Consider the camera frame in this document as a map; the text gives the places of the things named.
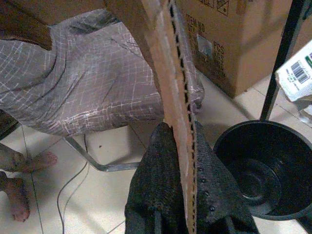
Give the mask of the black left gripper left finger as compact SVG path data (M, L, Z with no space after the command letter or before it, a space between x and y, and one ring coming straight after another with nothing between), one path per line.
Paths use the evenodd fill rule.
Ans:
M188 234L173 131L162 122L132 177L125 234Z

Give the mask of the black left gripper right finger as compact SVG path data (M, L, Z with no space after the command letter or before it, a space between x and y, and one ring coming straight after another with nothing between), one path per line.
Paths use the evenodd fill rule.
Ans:
M197 137L197 234L258 234L238 185L209 146L203 126Z

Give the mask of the brown cardboard sheet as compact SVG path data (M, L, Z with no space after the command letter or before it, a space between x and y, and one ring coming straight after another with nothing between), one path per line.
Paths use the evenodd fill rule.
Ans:
M121 20L154 73L164 121L176 141L189 234L197 234L197 152L195 120L176 0L104 0Z

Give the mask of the dark round rubbish bin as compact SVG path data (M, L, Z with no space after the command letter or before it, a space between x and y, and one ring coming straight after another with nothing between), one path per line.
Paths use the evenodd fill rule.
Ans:
M312 142L272 121L226 130L214 152L235 178L253 216L291 220L312 215Z

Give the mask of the person's bare foot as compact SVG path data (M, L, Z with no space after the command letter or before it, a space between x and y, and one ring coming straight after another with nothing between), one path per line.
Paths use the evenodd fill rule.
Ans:
M13 220L25 222L30 215L30 208L23 180L9 178L0 171L0 192L4 192L9 199Z
M58 157L52 152L44 152L31 159L0 143L0 169L7 172L30 173L48 168L57 163Z

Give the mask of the person's grey checked shorts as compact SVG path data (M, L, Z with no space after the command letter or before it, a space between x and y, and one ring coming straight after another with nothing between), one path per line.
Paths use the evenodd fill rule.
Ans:
M52 49L0 39L0 109L40 132L73 136L163 118L153 71L105 9L50 28Z

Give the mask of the white carton with barcode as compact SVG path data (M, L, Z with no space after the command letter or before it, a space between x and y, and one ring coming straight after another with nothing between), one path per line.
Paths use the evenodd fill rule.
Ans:
M289 101L312 100L312 40L275 72Z

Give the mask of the grey desk with black legs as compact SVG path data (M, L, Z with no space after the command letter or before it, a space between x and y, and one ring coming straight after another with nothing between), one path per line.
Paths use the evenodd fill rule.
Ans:
M265 96L264 105L260 115L260 121L268 121L273 110L278 94L278 85L275 80L275 72L292 55L302 23L312 14L312 0L292 0L290 11L283 30L281 43L270 78L269 87Z

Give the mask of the large printed cardboard box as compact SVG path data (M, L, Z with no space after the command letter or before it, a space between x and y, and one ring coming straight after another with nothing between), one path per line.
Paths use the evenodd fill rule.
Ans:
M293 1L177 0L196 69L232 98L271 74Z

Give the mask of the chrome chair frame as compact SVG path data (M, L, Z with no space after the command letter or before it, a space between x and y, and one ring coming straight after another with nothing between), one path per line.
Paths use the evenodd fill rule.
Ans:
M73 148L82 158L84 158L92 167L102 172L118 172L135 170L140 162L121 163L121 164L99 164L79 143L72 137L64 137L63 140Z

